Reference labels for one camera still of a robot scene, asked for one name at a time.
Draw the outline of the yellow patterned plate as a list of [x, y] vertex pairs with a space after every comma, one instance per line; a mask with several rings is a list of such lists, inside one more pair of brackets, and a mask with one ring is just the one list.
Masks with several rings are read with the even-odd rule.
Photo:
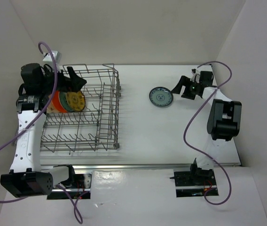
[[66, 100], [70, 108], [76, 112], [81, 112], [86, 106], [85, 96], [81, 91], [67, 92]]

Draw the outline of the blue patterned plate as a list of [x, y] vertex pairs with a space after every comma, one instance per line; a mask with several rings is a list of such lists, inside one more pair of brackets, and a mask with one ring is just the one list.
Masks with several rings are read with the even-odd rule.
[[67, 102], [66, 99], [66, 93], [65, 92], [59, 92], [59, 100], [60, 100], [60, 104], [63, 107], [64, 110], [66, 110], [66, 112], [70, 113], [71, 112], [71, 108]]
[[173, 94], [165, 87], [155, 87], [149, 92], [149, 100], [156, 107], [168, 107], [173, 102]]

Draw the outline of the orange plate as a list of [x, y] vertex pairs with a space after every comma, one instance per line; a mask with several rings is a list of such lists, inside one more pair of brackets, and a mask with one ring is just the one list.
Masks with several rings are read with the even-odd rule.
[[59, 111], [59, 113], [67, 113], [66, 110], [64, 110], [63, 107], [60, 104], [59, 91], [56, 91], [54, 96], [55, 96], [54, 105], [56, 106], [56, 108]]

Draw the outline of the cream plate small motifs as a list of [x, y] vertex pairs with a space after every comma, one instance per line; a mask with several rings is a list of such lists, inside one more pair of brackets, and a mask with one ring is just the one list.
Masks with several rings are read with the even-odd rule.
[[52, 98], [51, 103], [47, 107], [47, 113], [59, 113], [56, 106], [54, 105], [55, 97]]

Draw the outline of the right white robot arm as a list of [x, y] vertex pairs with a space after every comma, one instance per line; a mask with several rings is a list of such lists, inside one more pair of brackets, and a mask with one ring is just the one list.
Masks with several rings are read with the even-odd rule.
[[208, 184], [213, 177], [213, 167], [221, 163], [223, 153], [232, 147], [231, 140], [239, 134], [242, 104], [226, 97], [218, 86], [213, 85], [213, 73], [192, 70], [192, 78], [181, 76], [171, 93], [180, 94], [182, 98], [194, 100], [197, 96], [204, 100], [201, 109], [209, 105], [210, 111], [206, 124], [209, 135], [203, 149], [191, 144], [188, 147], [197, 151], [190, 166], [187, 179], [194, 185]]

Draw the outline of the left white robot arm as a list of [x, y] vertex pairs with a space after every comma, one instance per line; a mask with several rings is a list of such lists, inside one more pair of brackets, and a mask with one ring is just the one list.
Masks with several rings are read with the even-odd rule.
[[2, 174], [0, 184], [16, 198], [50, 195], [62, 184], [71, 188], [77, 177], [72, 165], [54, 166], [43, 172], [40, 163], [41, 137], [46, 121], [46, 105], [52, 94], [80, 91], [87, 81], [79, 77], [73, 67], [67, 67], [68, 76], [50, 65], [30, 63], [22, 66], [16, 101], [18, 137], [16, 152], [8, 174]]

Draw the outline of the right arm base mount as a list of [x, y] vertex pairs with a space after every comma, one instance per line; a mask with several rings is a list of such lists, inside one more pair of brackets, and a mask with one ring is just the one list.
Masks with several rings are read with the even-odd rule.
[[218, 188], [214, 173], [208, 177], [193, 175], [190, 171], [174, 171], [170, 179], [175, 184], [177, 198], [218, 196]]

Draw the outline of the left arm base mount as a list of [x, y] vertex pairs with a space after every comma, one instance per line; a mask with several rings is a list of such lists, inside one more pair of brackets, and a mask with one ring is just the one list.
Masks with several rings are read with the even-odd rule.
[[[73, 200], [91, 198], [92, 173], [79, 173], [74, 176], [74, 182], [64, 186]], [[47, 200], [67, 200], [67, 194], [61, 189], [54, 189]]]

